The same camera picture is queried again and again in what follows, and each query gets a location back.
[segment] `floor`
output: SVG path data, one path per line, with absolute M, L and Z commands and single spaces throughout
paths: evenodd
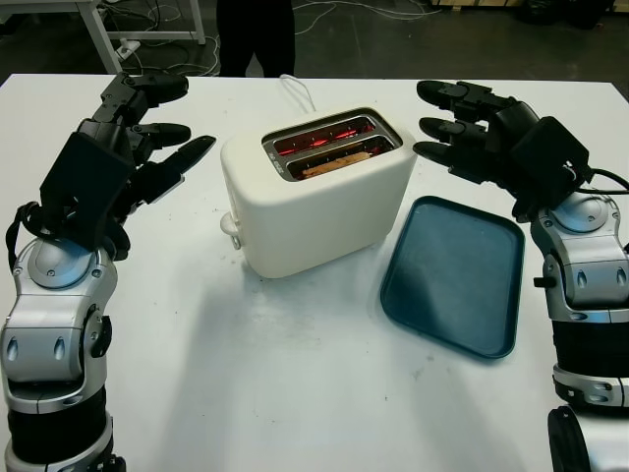
M 177 0 L 161 0 L 176 6 Z M 394 11 L 419 12 L 418 0 L 364 0 Z M 216 35 L 215 0 L 200 0 L 206 33 Z M 162 22 L 172 29 L 191 28 L 187 2 L 179 0 L 184 16 Z M 294 1 L 298 6 L 305 2 Z M 145 0 L 123 0 L 124 6 L 146 14 Z M 297 31 L 310 27 L 329 6 L 296 10 Z M 425 6 L 426 12 L 432 12 Z M 177 12 L 163 7 L 162 18 Z M 111 29 L 147 28 L 146 19 L 116 16 Z M 612 82 L 629 99 L 629 16 L 605 16 L 594 30 L 579 30 L 565 23 L 550 27 L 522 24 L 508 9 L 449 10 L 405 22 L 376 15 L 358 6 L 339 5 L 299 34 L 296 74 L 314 78 L 379 79 L 520 79 Z M 177 63 L 211 66 L 213 46 L 177 41 L 138 51 L 144 66 L 168 67 Z M 134 72 L 135 58 L 125 67 Z M 175 68 L 196 74 L 206 69 Z M 12 73 L 100 74 L 104 70 L 81 19 L 70 14 L 29 17 L 18 30 L 0 39 L 0 84 Z M 257 63 L 249 74 L 261 76 Z

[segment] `white toaster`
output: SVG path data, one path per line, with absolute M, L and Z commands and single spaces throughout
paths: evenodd
M 239 135 L 221 151 L 232 208 L 221 228 L 269 278 L 373 244 L 395 221 L 413 142 L 370 107 Z

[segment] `person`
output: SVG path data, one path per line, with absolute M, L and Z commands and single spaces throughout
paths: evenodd
M 291 0 L 218 0 L 220 77 L 245 77 L 256 55 L 265 77 L 295 72 Z

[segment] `blue tray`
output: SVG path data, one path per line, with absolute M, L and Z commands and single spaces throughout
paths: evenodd
M 413 203 L 382 282 L 394 321 L 479 356 L 515 344 L 524 235 L 512 221 L 437 197 Z

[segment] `table surface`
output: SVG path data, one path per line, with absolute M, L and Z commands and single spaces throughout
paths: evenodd
M 2 224 L 38 200 L 69 133 L 91 116 L 109 80 L 13 76 L 0 88 Z M 416 97 L 416 81 L 306 82 L 319 109 L 370 104 L 417 139 L 420 117 L 446 116 Z M 613 86 L 483 84 L 557 117 L 590 150 L 592 165 L 629 172 L 629 106 Z M 107 307 L 116 452 L 132 472 L 551 470 L 546 415 L 561 402 L 544 296 L 532 282 L 543 258 L 527 228 L 517 341 L 505 359 L 481 362 L 419 337 L 378 303 L 413 200 L 437 195 L 509 217 L 505 192 L 418 160 L 382 243 L 279 280 L 257 276 L 220 231 L 229 208 L 221 145 L 241 129 L 300 116 L 302 106 L 279 81 L 191 79 L 185 99 L 146 115 L 146 123 L 186 124 L 218 143 L 184 185 L 127 225 L 133 249 L 118 264 Z M 627 199 L 617 201 L 629 214 Z M 628 229 L 625 220 L 623 241 Z M 0 313 L 14 298 L 10 273 L 0 270 Z M 2 421 L 0 443 L 8 438 Z

